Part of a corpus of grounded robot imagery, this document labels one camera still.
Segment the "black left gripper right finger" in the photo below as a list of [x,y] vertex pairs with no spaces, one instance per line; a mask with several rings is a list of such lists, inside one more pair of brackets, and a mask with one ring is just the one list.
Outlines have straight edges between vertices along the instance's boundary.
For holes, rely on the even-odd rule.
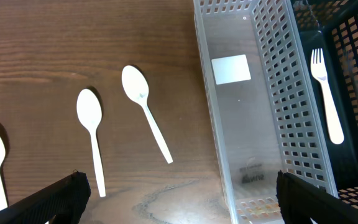
[[358,224],[358,187],[340,190],[336,198],[289,172],[280,171],[277,199],[286,224]]

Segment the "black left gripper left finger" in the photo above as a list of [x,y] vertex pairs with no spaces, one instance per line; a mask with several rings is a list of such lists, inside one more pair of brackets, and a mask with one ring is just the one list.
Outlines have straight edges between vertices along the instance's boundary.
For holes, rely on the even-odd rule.
[[0,211],[0,224],[77,224],[91,195],[87,176],[74,172]]

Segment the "clear plastic basket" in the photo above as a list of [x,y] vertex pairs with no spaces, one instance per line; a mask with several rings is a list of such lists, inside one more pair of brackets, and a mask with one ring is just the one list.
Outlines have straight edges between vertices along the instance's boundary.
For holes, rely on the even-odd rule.
[[291,2],[194,0],[224,199],[233,223],[281,223],[277,174],[337,195]]

